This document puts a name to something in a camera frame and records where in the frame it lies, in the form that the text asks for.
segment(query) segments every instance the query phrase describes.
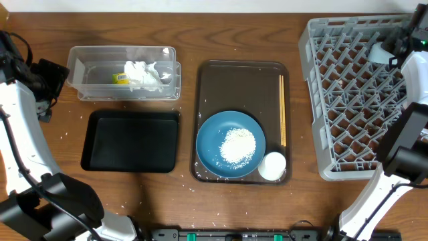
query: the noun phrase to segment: wood grain surface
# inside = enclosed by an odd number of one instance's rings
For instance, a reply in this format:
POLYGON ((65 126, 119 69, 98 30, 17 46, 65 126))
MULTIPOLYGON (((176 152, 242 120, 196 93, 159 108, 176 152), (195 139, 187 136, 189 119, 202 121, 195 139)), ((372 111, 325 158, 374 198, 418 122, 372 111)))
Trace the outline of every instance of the wood grain surface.
MULTIPOLYGON (((51 122, 41 123, 52 155, 64 173, 91 185, 106 210, 134 216, 148 227, 286 230, 299 220, 328 226, 367 183, 324 181, 316 164, 310 97, 302 77, 298 40, 308 20, 338 16, 343 15, 12 13, 7 29, 30 43, 34 60, 46 58, 62 65, 67 64, 73 46, 172 46, 177 50, 183 66, 182 92, 177 101, 82 102, 76 90, 66 86, 53 108, 51 122), (293 161, 288 184, 208 184, 191 177, 197 69, 205 60, 267 60, 286 66, 291 88, 286 98, 290 98, 292 109, 287 116, 292 128, 287 131, 292 136, 293 161), (84 171, 80 157, 88 117, 101 108, 178 110, 181 119, 175 169, 168 174, 84 171)), ((26 55, 22 45, 20 50, 26 55)), ((1 200, 7 198, 5 185, 4 167, 0 167, 1 200)), ((410 191, 378 228, 399 230, 406 241, 426 240, 426 197, 425 191, 410 191)), ((1 240, 24 240, 3 224, 0 233, 1 240)))

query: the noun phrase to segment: blue plate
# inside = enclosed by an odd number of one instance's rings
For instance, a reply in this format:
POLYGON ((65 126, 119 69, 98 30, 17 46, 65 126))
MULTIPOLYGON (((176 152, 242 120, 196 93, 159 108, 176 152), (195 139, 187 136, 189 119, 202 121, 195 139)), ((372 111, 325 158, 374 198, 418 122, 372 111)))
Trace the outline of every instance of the blue plate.
POLYGON ((209 117, 199 129, 196 138, 196 152, 202 164, 220 177, 236 178, 251 173, 263 159, 265 148, 265 135, 259 124, 250 116, 237 111, 220 112, 209 117), (227 132, 233 128, 247 129, 253 133, 255 139, 252 158, 238 164, 226 162, 220 154, 220 146, 227 132))

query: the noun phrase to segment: crumpled paper towel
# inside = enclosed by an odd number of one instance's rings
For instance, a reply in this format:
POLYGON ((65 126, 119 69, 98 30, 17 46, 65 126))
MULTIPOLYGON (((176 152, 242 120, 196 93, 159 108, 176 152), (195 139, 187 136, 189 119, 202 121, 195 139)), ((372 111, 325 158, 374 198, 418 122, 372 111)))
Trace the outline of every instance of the crumpled paper towel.
POLYGON ((160 86, 154 86, 154 87, 130 87, 130 90, 139 90, 141 88, 148 90, 148 91, 156 91, 159 90, 159 92, 162 92, 163 83, 161 82, 161 79, 159 78, 159 73, 157 70, 155 70, 153 64, 146 64, 144 61, 135 62, 127 61, 125 63, 124 67, 124 73, 128 75, 130 78, 129 84, 150 84, 150 85, 160 85, 160 86))

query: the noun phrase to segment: chopsticks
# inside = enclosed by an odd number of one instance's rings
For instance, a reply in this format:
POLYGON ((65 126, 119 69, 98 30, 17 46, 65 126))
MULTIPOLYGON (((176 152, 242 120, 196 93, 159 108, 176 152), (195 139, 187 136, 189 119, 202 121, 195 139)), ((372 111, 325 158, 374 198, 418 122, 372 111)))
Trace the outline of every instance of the chopsticks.
POLYGON ((284 96, 284 77, 280 76, 280 131, 281 131, 281 146, 287 146, 286 140, 286 108, 284 96))

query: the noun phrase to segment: gray dish rack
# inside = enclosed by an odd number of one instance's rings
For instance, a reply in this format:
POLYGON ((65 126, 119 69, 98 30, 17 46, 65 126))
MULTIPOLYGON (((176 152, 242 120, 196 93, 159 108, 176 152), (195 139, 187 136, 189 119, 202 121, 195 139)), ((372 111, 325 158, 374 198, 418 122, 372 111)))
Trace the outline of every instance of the gray dish rack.
POLYGON ((376 149, 406 102, 397 68, 368 61, 373 44, 411 15, 311 19, 299 41, 314 117, 318 170, 328 181, 369 179, 376 149))

